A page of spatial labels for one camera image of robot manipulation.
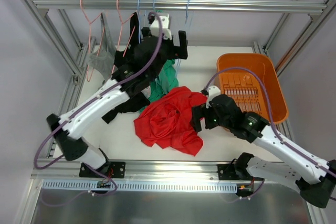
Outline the green tank top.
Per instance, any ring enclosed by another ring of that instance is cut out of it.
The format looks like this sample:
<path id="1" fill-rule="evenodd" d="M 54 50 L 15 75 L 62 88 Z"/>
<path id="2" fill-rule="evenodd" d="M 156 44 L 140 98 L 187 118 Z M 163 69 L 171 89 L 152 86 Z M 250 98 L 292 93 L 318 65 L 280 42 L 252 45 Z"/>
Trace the green tank top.
<path id="1" fill-rule="evenodd" d="M 158 77 L 142 91 L 150 103 L 158 101 L 168 94 L 173 88 L 179 86 L 174 64 L 175 60 L 167 60 Z"/>

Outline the red tank top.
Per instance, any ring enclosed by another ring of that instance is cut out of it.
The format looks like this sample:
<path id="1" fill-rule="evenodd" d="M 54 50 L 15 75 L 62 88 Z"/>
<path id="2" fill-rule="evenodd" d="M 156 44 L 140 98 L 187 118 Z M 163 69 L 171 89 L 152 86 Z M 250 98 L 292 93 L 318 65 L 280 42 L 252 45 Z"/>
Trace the red tank top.
<path id="1" fill-rule="evenodd" d="M 196 156 L 203 140 L 191 126 L 192 108 L 206 102 L 206 96 L 189 88 L 176 87 L 147 106 L 134 120 L 136 136 L 145 145 L 171 147 Z"/>

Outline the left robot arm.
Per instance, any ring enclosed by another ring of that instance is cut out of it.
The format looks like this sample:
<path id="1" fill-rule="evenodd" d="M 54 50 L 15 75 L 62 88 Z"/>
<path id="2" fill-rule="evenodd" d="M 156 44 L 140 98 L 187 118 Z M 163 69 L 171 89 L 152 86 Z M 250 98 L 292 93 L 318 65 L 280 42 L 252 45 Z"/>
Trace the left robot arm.
<path id="1" fill-rule="evenodd" d="M 126 54 L 116 52 L 117 69 L 99 91 L 72 111 L 47 117 L 52 136 L 63 157 L 67 161 L 78 161 L 91 167 L 97 177 L 108 174 L 110 162 L 101 149 L 83 139 L 89 125 L 140 96 L 158 77 L 167 60 L 188 57 L 185 31 L 178 32 L 179 46 L 162 35 L 154 35 L 148 28 L 143 28 L 142 32 L 145 36 L 130 51 Z"/>

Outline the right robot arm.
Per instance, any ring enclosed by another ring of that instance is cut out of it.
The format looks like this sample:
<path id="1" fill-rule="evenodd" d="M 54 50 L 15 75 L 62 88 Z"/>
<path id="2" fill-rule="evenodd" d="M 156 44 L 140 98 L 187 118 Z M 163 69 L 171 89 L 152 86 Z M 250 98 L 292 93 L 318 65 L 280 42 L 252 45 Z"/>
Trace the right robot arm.
<path id="1" fill-rule="evenodd" d="M 234 164 L 240 180 L 262 178 L 286 186 L 308 203 L 325 208 L 335 189 L 335 160 L 326 161 L 281 135 L 265 118 L 255 112 L 243 112 L 235 101 L 220 94 L 192 108 L 191 125 L 195 131 L 221 126 L 235 137 L 272 153 L 282 162 L 275 164 L 253 154 L 242 153 Z"/>

